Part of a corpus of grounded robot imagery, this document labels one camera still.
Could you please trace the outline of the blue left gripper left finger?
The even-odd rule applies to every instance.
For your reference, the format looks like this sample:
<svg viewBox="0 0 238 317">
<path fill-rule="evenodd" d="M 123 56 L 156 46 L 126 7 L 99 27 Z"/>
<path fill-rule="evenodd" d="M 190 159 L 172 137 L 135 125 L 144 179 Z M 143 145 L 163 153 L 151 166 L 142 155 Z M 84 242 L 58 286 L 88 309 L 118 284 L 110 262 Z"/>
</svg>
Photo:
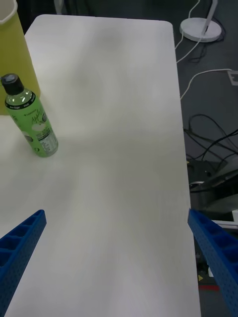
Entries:
<svg viewBox="0 0 238 317">
<path fill-rule="evenodd" d="M 0 316 L 5 316 L 17 286 L 47 224 L 38 210 L 0 239 Z"/>
</svg>

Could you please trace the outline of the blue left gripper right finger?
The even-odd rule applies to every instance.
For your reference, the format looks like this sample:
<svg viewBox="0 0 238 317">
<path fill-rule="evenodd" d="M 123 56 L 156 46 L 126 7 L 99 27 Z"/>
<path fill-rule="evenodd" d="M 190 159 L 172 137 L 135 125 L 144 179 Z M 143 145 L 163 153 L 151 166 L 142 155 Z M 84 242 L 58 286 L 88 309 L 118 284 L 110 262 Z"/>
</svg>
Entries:
<svg viewBox="0 0 238 317">
<path fill-rule="evenodd" d="M 188 225 L 218 284 L 232 316 L 238 315 L 238 240 L 196 210 Z"/>
</svg>

